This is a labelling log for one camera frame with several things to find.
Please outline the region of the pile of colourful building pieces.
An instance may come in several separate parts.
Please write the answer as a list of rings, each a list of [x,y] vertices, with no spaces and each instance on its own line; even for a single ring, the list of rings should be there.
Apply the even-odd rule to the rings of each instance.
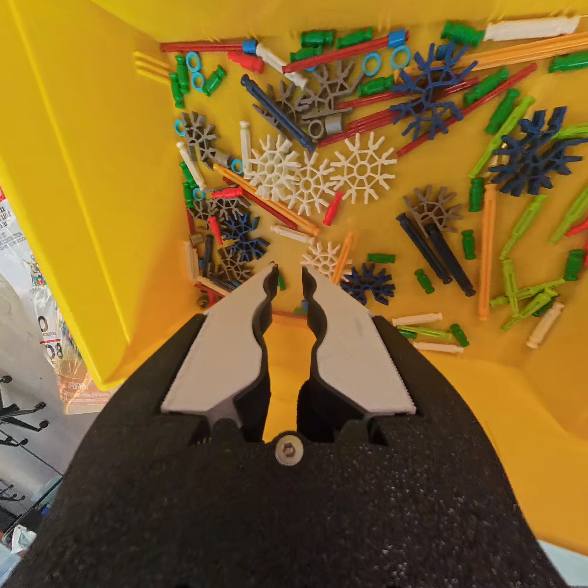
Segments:
[[[394,256],[369,254],[362,267],[348,269],[353,240],[322,249],[316,240],[320,228],[310,217],[325,216],[337,192],[350,206],[378,202],[395,179],[392,166],[500,99],[483,131],[491,139],[468,175],[468,211],[482,215],[476,285],[443,238],[456,233],[453,225],[462,219],[462,202],[453,201],[453,191],[417,186],[402,198],[407,211],[398,222],[438,281],[456,283],[465,296],[479,295],[480,320],[509,305],[512,317],[501,332],[533,321],[526,348],[540,349],[564,310],[557,289],[578,279],[587,248],[569,252],[557,279],[528,288],[517,287],[511,252],[548,200],[552,175],[569,175],[570,165],[583,159],[569,150],[587,143],[587,124],[566,127],[567,104],[553,108],[550,117],[545,109],[527,116],[536,97],[520,92],[520,84],[547,59],[553,87],[560,81],[555,75],[587,70],[587,31],[576,33],[578,21],[502,21],[485,31],[448,21],[442,31],[446,43],[431,44],[427,55],[411,54],[405,29],[378,39],[371,28],[338,39],[333,30],[309,31],[290,63],[257,40],[162,43],[161,51],[177,63],[169,77],[178,108],[185,108],[190,89],[210,97],[226,77],[221,66],[204,76],[201,53],[225,53],[249,73],[262,74],[268,66],[283,76],[275,95],[272,85],[264,92],[243,75],[254,108],[278,134],[254,149],[249,124],[241,121],[240,160],[217,147],[215,127],[204,116],[183,112],[176,122],[185,140],[178,148],[185,159],[180,166],[187,210],[212,233],[202,239],[202,290],[217,298],[234,290],[249,278],[247,265],[266,253],[268,243],[251,237],[259,219],[228,209],[247,199],[282,222],[273,231],[309,243],[303,266],[361,304],[372,292],[375,301],[388,305],[392,278],[374,267],[393,263]]]

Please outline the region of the yellow plastic bin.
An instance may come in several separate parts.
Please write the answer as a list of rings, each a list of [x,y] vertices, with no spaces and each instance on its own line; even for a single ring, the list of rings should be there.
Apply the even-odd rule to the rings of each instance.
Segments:
[[[484,28],[523,17],[581,15],[587,1],[1,1],[1,186],[94,380],[128,377],[196,312],[184,254],[188,224],[169,83],[136,72],[159,42],[256,38],[285,61],[312,29],[409,30],[426,52],[447,20]],[[440,312],[470,346],[426,357],[456,386],[503,462],[535,535],[587,554],[587,272],[559,289],[565,305],[544,343],[538,322],[501,327],[509,306],[477,314],[478,297],[442,285],[396,215],[417,186],[467,201],[489,142],[485,105],[386,169],[379,200],[343,202],[320,239],[353,231],[354,264],[396,255],[386,318]]]

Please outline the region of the black chair base with casters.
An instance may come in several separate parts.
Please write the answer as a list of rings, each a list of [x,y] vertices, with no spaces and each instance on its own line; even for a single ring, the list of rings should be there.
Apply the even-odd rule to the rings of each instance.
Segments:
[[[50,488],[59,473],[30,444],[30,436],[44,432],[48,420],[39,420],[44,401],[21,408],[1,395],[1,506],[26,509]]]

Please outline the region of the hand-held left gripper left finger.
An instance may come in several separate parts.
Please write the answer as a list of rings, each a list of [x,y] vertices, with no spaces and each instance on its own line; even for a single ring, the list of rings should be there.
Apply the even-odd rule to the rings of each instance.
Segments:
[[[162,402],[163,413],[231,419],[260,442],[271,397],[264,334],[272,323],[279,267],[271,263],[203,315],[203,323]]]

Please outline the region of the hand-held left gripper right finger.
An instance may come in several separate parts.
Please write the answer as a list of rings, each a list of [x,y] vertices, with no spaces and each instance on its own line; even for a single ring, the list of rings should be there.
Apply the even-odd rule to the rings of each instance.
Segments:
[[[351,421],[370,444],[387,444],[381,420],[416,406],[374,321],[375,315],[320,272],[302,270],[307,325],[315,336],[309,377],[298,393],[298,432],[333,443]]]

